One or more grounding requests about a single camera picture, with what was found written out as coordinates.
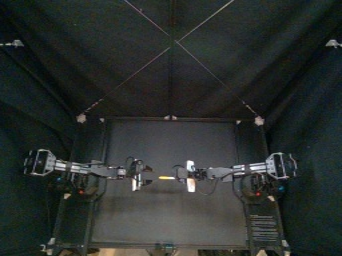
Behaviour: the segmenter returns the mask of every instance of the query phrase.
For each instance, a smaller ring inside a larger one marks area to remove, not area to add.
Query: black cloth wall
[[[0,51],[0,255],[29,256],[42,254],[38,245],[51,237],[57,195],[47,179],[23,175],[25,155],[49,148],[69,159],[77,129],[58,93],[42,84],[51,86],[39,63],[27,56],[26,70],[10,54],[17,59]]]
[[[293,152],[300,159],[283,212],[288,239],[301,256],[342,253],[341,99],[342,51],[332,49],[316,55],[269,130],[272,151]]]

